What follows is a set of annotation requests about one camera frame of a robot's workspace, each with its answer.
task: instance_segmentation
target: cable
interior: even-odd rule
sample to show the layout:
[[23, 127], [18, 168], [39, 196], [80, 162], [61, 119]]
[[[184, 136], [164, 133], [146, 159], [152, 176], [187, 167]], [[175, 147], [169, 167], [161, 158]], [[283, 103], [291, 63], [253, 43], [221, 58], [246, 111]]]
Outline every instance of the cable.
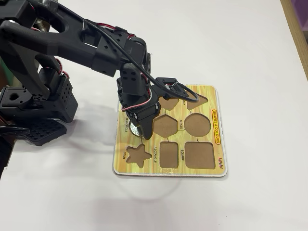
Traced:
[[152, 91], [151, 91], [151, 89], [149, 89], [148, 93], [150, 95], [150, 98], [147, 101], [145, 101], [143, 103], [140, 103], [140, 104], [137, 104], [137, 105], [130, 106], [130, 107], [124, 107], [124, 108], [122, 107], [121, 108], [122, 112], [128, 111], [130, 109], [134, 109], [134, 108], [137, 108], [137, 107], [145, 106], [151, 100], [151, 98], [152, 98]]
[[63, 74], [65, 74], [66, 77], [69, 79], [69, 75], [68, 75], [68, 73], [66, 71], [63, 71]]
[[29, 133], [30, 130], [28, 128], [0, 126], [0, 136], [16, 135], [22, 137]]
[[[104, 27], [104, 28], [116, 30], [116, 28], [114, 26], [106, 24], [106, 23], [98, 23], [97, 26], [101, 26], [101, 27]], [[130, 38], [135, 36], [134, 34], [131, 34], [129, 32], [127, 32], [127, 35], [128, 35], [128, 37], [127, 37], [128, 39], [130, 39]]]
[[62, 72], [63, 72], [63, 65], [61, 63], [61, 61], [59, 59], [56, 58], [56, 60], [58, 61], [59, 65], [60, 65], [60, 70], [58, 72], [59, 75], [62, 75]]
[[145, 79], [145, 81], [147, 82], [147, 84], [149, 84], [150, 82], [149, 82], [149, 79], [143, 74], [143, 73], [141, 73], [141, 75], [144, 77], [144, 79]]
[[35, 28], [35, 27], [32, 27], [31, 30], [35, 30], [35, 31], [42, 32], [40, 29], [37, 29], [37, 28]]
[[176, 92], [173, 92], [169, 89], [167, 89], [164, 85], [160, 84], [158, 81], [156, 81], [146, 70], [143, 69], [143, 67], [137, 63], [131, 56], [130, 54], [128, 54], [126, 52], [126, 50], [124, 50], [121, 45], [119, 45], [117, 43], [117, 41], [115, 41], [111, 36], [108, 35], [107, 32], [105, 32], [104, 30], [102, 30], [101, 28], [99, 28], [99, 26], [96, 26], [94, 25], [93, 23], [87, 21], [88, 24], [95, 28], [96, 30], [98, 30], [106, 39], [108, 39], [116, 48], [119, 49], [119, 51], [125, 56], [128, 58], [129, 61], [131, 61], [139, 70], [140, 72], [142, 72], [152, 83], [154, 83], [156, 86], [158, 86], [161, 90], [163, 90], [164, 92], [168, 93], [170, 96], [173, 96], [175, 98], [178, 98], [178, 99], [182, 99], [182, 100], [186, 100], [188, 102], [198, 102], [199, 101], [199, 97], [198, 95], [193, 92], [191, 89], [189, 89], [188, 87], [186, 87], [185, 85], [181, 84], [181, 83], [178, 83], [179, 86], [181, 86], [183, 89], [187, 90], [191, 95], [194, 96], [195, 99], [191, 99], [189, 97], [186, 97], [186, 96], [182, 96]]
[[30, 4], [30, 6], [31, 6], [31, 8], [35, 11], [35, 9], [34, 9], [34, 7], [32, 6], [32, 4], [29, 2], [29, 4]]
[[[31, 29], [32, 29], [32, 30], [35, 30], [35, 31], [42, 32], [41, 30], [39, 30], [39, 29], [37, 29], [37, 28], [35, 28], [35, 27], [32, 27]], [[63, 65], [62, 65], [61, 61], [60, 61], [59, 59], [57, 59], [57, 58], [56, 58], [56, 60], [57, 60], [57, 62], [58, 62], [59, 65], [60, 65], [60, 71], [58, 72], [58, 74], [59, 74], [59, 75], [62, 75], [62, 73], [64, 73], [64, 74], [67, 76], [67, 78], [69, 79], [69, 74], [68, 74], [66, 71], [63, 70]]]
[[171, 87], [177, 85], [177, 83], [178, 83], [178, 82], [176, 82], [176, 83], [174, 83], [174, 84], [172, 84], [172, 85], [168, 84], [168, 87], [167, 87], [167, 88], [170, 89]]

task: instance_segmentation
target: black robotic arm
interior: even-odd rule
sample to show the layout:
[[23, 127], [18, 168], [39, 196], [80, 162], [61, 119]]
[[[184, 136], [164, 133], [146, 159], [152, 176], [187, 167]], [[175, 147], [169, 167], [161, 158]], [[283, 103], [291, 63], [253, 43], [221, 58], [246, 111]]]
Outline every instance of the black robotic arm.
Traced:
[[[59, 33], [33, 30], [37, 18]], [[111, 77], [119, 70], [122, 110], [141, 128], [145, 139], [152, 136], [153, 119], [160, 112], [159, 97], [198, 100], [176, 79], [153, 79], [145, 41], [126, 30], [84, 19], [52, 0], [4, 0], [0, 5], [0, 57], [24, 86], [2, 90], [0, 115], [4, 119], [73, 120], [78, 104], [54, 55]], [[36, 61], [42, 66], [39, 73]], [[196, 99], [189, 99], [185, 90]]]

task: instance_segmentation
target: white surface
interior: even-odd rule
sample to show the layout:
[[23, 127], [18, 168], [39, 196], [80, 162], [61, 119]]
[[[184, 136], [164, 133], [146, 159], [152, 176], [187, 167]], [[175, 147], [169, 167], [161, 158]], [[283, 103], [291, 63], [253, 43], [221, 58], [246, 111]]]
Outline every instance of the white surface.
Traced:
[[154, 77], [217, 88], [229, 172], [118, 178], [118, 74], [61, 59], [76, 119], [43, 147], [17, 142], [0, 181], [1, 230], [308, 229], [308, 82], [280, 1], [61, 2], [143, 38]]

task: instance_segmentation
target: wood grain surface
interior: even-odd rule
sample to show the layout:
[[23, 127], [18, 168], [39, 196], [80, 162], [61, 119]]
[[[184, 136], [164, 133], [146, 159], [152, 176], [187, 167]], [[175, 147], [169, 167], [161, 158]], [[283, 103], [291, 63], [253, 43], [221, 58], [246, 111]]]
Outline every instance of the wood grain surface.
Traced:
[[[208, 102], [192, 109], [187, 109], [187, 102], [179, 100], [177, 105], [171, 111], [164, 108], [161, 109], [159, 116], [168, 115], [176, 119], [178, 128], [175, 134], [172, 134], [166, 138], [153, 133], [153, 136], [147, 141], [144, 138], [133, 135], [128, 127], [129, 119], [126, 113], [120, 110], [118, 113], [118, 124], [115, 144], [114, 155], [114, 171], [119, 175], [135, 175], [135, 176], [178, 176], [178, 177], [221, 177], [226, 174], [225, 153], [223, 148], [223, 137], [221, 131], [221, 125], [219, 121], [219, 109], [217, 103], [216, 90], [212, 86], [207, 85], [187, 85], [190, 89], [196, 93], [206, 97]], [[217, 113], [217, 120], [213, 117], [214, 113]], [[193, 113], [199, 113], [206, 116], [210, 123], [210, 131], [202, 137], [194, 137], [190, 135], [184, 127], [185, 118]], [[219, 130], [221, 142], [216, 143], [217, 131]], [[176, 142], [178, 144], [178, 167], [177, 168], [165, 168], [160, 166], [160, 147], [162, 142]], [[188, 168], [185, 164], [185, 144], [187, 142], [209, 142], [213, 146], [213, 151], [209, 151], [213, 155], [214, 152], [214, 164], [204, 164], [200, 166], [211, 166], [211, 168]], [[144, 165], [140, 168], [136, 163], [127, 163], [129, 158], [130, 147], [137, 148], [139, 145], [145, 145], [145, 152], [150, 153], [152, 158], [144, 160]]]

